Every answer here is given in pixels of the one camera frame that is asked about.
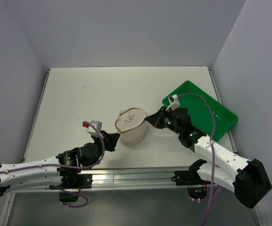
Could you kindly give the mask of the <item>round mesh laundry bag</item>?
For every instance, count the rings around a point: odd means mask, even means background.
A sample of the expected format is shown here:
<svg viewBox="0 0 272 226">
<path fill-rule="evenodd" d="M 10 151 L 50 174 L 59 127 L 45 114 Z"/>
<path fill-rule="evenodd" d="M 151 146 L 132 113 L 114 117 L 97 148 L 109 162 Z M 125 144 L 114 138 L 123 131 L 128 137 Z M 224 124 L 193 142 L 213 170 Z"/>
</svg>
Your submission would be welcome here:
<svg viewBox="0 0 272 226">
<path fill-rule="evenodd" d="M 123 145 L 131 146 L 142 142 L 147 131 L 146 117 L 146 112 L 137 107 L 120 111 L 114 126 L 120 133 L 119 141 Z"/>
</svg>

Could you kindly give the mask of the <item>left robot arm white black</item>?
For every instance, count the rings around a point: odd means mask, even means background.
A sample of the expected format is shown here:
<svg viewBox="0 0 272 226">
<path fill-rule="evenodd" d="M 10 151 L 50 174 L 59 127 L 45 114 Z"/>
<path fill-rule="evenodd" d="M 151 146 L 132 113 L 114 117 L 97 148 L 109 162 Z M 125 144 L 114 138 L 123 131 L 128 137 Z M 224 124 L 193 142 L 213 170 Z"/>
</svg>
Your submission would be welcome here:
<svg viewBox="0 0 272 226">
<path fill-rule="evenodd" d="M 115 151 L 119 133 L 101 131 L 93 142 L 44 160 L 18 164 L 0 162 L 0 197 L 5 192 L 36 186 L 74 188 L 77 174 L 98 165 L 105 152 Z"/>
</svg>

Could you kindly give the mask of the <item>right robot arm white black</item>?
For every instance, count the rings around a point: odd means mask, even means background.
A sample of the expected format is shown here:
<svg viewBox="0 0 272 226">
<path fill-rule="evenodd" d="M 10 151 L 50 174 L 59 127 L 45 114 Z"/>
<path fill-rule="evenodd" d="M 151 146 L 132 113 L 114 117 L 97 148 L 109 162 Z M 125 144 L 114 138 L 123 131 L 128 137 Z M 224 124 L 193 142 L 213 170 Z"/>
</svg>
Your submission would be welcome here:
<svg viewBox="0 0 272 226">
<path fill-rule="evenodd" d="M 215 183 L 234 193 L 246 207 L 254 208 L 272 189 L 264 168 L 257 159 L 248 160 L 211 141 L 196 128 L 186 108 L 161 107 L 145 120 L 157 129 L 167 128 L 178 135 L 180 143 L 202 156 L 187 170 L 177 170 L 172 181 L 177 186 Z"/>
</svg>

